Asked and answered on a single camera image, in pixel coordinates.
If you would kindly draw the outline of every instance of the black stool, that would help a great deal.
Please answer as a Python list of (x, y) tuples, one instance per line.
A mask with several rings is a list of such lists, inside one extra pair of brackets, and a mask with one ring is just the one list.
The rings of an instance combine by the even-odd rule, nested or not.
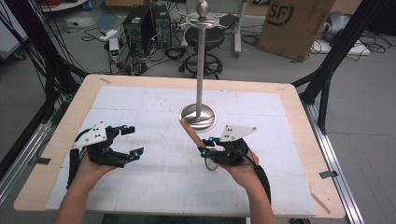
[[(194, 47), (195, 52), (198, 50), (198, 28), (190, 27), (185, 34), (187, 43)], [(208, 51), (220, 46), (224, 41), (224, 33), (215, 27), (212, 29), (205, 30), (205, 58), (204, 58), (204, 76), (214, 75), (216, 79), (219, 79), (218, 73), (222, 72), (221, 60), (213, 54), (207, 53)], [(179, 72), (184, 72), (185, 69), (192, 74), (192, 77), (197, 76), (197, 61), (190, 62), (192, 57), (196, 57), (198, 54), (194, 53), (189, 56), (184, 63), (178, 68)]]

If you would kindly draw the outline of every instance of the cardboard box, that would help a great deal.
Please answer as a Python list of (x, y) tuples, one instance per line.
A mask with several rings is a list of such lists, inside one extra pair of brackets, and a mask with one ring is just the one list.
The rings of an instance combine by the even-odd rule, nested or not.
[(148, 6), (149, 0), (105, 0), (107, 7), (132, 7), (134, 5)]
[(265, 16), (267, 14), (268, 5), (253, 4), (252, 0), (247, 0), (245, 15)]
[(257, 48), (302, 62), (335, 0), (272, 0)]

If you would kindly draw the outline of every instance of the silver ball top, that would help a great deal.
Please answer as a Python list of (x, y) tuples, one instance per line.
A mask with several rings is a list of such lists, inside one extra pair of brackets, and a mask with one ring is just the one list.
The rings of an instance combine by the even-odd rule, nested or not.
[(207, 14), (209, 13), (209, 4), (204, 0), (204, 1), (200, 1), (197, 4), (197, 13), (199, 15), (199, 17), (201, 18), (205, 18), (207, 16)]

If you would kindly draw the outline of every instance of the power strip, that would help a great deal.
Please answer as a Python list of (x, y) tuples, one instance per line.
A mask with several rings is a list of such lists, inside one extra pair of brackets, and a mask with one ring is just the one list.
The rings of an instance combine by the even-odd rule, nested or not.
[(117, 31), (116, 30), (110, 30), (106, 33), (106, 35), (102, 35), (101, 37), (99, 37), (99, 39), (101, 40), (108, 40), (111, 36), (113, 36), (114, 34), (116, 34)]

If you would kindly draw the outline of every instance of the metal pole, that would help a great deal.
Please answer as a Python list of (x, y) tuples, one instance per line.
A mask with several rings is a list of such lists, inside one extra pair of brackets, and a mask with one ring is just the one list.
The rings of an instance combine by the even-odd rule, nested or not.
[(198, 29), (198, 64), (197, 64), (197, 107), (196, 117), (201, 116), (202, 88), (204, 82), (205, 29)]

